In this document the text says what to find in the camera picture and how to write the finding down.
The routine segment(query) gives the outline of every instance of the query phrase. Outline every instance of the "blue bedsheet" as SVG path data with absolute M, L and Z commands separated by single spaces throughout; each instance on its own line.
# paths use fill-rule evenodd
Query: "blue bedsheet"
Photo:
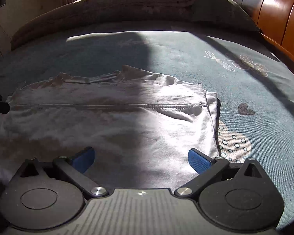
M 172 31 L 121 32 L 118 26 L 57 33 L 18 48 L 0 63 L 0 93 L 57 75 L 94 77 L 123 64 L 201 83 L 221 102 L 220 154 L 255 157 L 283 196 L 278 228 L 294 220 L 294 75 L 259 42 L 181 25 Z

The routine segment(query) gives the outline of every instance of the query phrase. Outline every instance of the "polka dot cloud print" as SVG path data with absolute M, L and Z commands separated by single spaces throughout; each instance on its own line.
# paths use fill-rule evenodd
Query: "polka dot cloud print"
M 251 143 L 239 132 L 229 132 L 226 125 L 219 120 L 218 143 L 221 156 L 231 163 L 243 163 L 251 152 Z

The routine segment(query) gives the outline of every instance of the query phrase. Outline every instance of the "fabric fold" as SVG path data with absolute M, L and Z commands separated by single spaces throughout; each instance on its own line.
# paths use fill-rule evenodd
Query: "fabric fold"
M 10 112 L 0 114 L 4 181 L 26 158 L 51 161 L 92 146 L 96 161 L 86 175 L 98 184 L 175 190 L 197 176 L 190 148 L 219 155 L 217 94 L 173 76 L 127 65 L 93 78 L 61 73 L 18 89 L 8 102 Z

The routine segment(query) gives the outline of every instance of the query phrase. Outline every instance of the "silver bolt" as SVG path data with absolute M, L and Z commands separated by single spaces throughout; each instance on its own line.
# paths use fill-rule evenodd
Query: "silver bolt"
M 177 189 L 177 193 L 180 195 L 189 195 L 192 192 L 193 191 L 188 187 L 181 187 L 181 188 Z
M 103 187 L 101 186 L 96 186 L 94 187 L 93 189 L 91 189 L 90 191 L 93 195 L 103 195 L 107 192 L 106 189 L 104 189 Z
M 144 195 L 146 195 L 147 193 L 146 193 L 145 191 L 140 191 L 140 192 L 138 192 L 137 194 L 140 195 L 140 196 L 144 196 Z

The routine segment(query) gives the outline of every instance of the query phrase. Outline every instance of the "wall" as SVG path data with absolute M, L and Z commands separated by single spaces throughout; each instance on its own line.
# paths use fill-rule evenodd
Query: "wall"
M 0 7 L 0 50 L 6 55 L 11 50 L 10 38 L 26 22 L 61 6 L 61 0 L 5 0 Z

